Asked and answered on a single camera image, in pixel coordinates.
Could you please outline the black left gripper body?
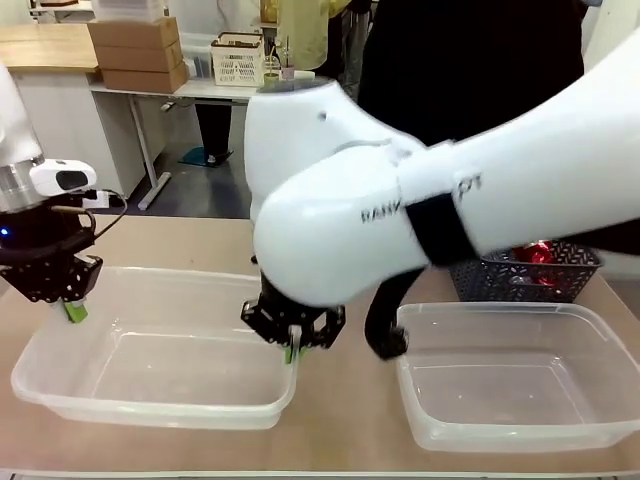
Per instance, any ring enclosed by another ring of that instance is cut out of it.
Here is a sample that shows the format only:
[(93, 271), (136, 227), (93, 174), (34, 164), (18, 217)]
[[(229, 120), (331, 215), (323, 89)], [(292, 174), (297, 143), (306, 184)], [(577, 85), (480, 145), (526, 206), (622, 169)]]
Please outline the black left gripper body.
[(1, 214), (1, 265), (58, 261), (95, 243), (96, 219), (81, 207), (45, 203)]

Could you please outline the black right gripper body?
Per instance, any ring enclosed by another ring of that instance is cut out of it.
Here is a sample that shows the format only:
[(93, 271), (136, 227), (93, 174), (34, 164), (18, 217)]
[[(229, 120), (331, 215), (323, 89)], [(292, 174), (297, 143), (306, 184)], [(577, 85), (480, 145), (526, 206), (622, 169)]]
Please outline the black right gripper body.
[(290, 299), (263, 272), (260, 273), (260, 281), (259, 308), (280, 324), (310, 325), (328, 311), (327, 307), (303, 305)]

